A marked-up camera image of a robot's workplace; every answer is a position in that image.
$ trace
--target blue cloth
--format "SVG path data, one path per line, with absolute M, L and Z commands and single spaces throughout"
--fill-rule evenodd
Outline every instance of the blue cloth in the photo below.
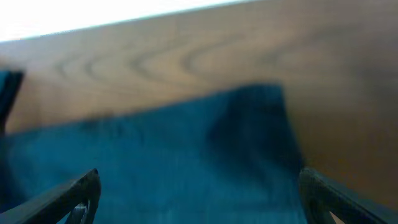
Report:
M 277 85 L 38 129 L 0 144 L 9 206 L 97 168 L 95 223 L 306 223 L 302 157 Z

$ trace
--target folded cloth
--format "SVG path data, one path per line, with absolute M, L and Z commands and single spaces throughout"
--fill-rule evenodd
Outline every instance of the folded cloth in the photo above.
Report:
M 12 206 L 97 168 L 95 223 L 306 223 L 281 87 L 1 139 Z

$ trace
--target wood grain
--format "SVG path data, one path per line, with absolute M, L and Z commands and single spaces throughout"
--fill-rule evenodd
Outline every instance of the wood grain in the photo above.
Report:
M 270 0 L 0 44 L 9 132 L 281 83 L 312 166 L 398 209 L 398 2 Z

